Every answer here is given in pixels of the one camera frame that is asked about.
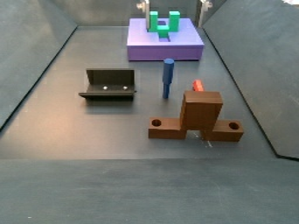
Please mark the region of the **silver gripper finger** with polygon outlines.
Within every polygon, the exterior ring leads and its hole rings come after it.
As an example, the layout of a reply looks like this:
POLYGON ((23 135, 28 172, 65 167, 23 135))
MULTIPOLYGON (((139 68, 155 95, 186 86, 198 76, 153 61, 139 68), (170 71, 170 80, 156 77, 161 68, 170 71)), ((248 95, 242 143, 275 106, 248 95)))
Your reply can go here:
POLYGON ((204 14, 210 10, 211 7, 212 7, 211 0, 200 0, 200 16, 199 16, 199 24, 198 24, 199 27, 202 27, 204 14))
POLYGON ((149 29, 149 0, 140 0, 136 8, 143 11, 145 18, 145 29, 149 29))

